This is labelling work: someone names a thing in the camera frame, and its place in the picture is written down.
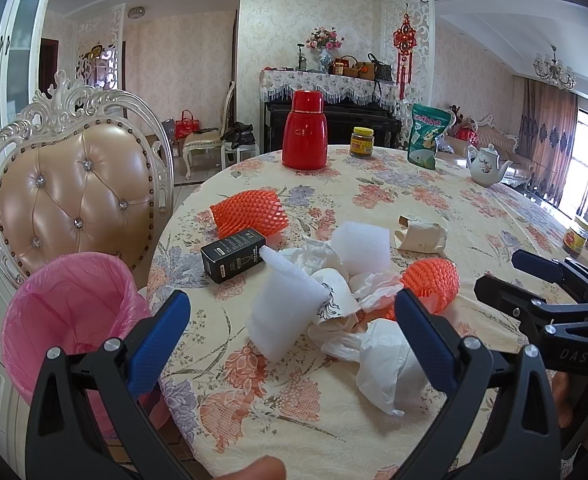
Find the person's right hand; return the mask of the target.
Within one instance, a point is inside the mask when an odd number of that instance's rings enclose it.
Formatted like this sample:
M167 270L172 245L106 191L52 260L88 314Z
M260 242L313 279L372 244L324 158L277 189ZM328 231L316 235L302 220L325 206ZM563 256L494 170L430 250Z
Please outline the person's right hand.
M552 396L556 404L559 426L564 429L570 426L574 416L574 407L580 394L574 379L567 373L556 372L551 382Z

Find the person's left thumb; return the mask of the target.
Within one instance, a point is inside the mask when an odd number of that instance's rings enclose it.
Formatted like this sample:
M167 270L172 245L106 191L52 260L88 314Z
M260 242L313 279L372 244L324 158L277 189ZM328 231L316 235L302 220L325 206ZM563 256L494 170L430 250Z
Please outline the person's left thumb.
M281 460L273 456L263 456L245 468L226 474L227 480L285 480L286 469Z

